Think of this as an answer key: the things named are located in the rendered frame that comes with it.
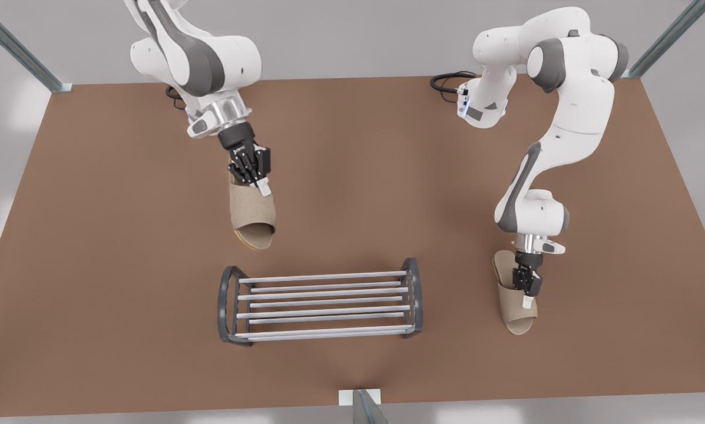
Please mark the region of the beige slipper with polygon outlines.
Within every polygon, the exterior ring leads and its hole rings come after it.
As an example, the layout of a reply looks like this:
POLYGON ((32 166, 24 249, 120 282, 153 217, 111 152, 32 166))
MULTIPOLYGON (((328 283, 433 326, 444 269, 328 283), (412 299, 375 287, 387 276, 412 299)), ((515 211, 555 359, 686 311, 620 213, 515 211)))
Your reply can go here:
POLYGON ((263 197, 257 183, 242 185, 229 174, 229 208, 234 231, 250 248, 269 248, 277 223, 273 195, 263 197))
POLYGON ((492 258, 492 265, 498 281, 499 305, 501 317, 508 330, 514 335, 523 335, 538 317, 535 300, 529 308, 524 308, 524 292, 514 289, 513 271, 517 265, 514 253, 500 250, 492 258))

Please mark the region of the dark grey shoe rack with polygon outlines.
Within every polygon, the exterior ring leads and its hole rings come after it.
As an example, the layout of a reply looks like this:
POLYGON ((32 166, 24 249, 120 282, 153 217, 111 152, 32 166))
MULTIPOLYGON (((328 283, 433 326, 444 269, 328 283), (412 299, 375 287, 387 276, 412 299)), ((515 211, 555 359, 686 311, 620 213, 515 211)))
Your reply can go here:
POLYGON ((396 271, 249 277, 224 269, 217 329, 225 343, 251 346, 280 340, 320 340, 422 332, 422 282, 415 258, 396 271))

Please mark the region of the silver frame post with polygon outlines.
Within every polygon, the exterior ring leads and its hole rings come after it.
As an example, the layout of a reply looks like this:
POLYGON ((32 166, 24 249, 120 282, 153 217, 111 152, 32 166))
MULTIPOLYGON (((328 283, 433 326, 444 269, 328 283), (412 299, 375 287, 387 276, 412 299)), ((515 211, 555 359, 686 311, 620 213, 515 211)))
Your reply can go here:
POLYGON ((643 55, 625 71, 622 78, 640 80, 703 14, 705 0, 692 0, 643 55))
POLYGON ((381 389, 338 391, 339 406, 352 407, 352 424, 390 424, 380 408, 381 403, 381 389))
POLYGON ((60 81, 0 22, 0 46, 51 93, 70 93, 73 85, 60 81))

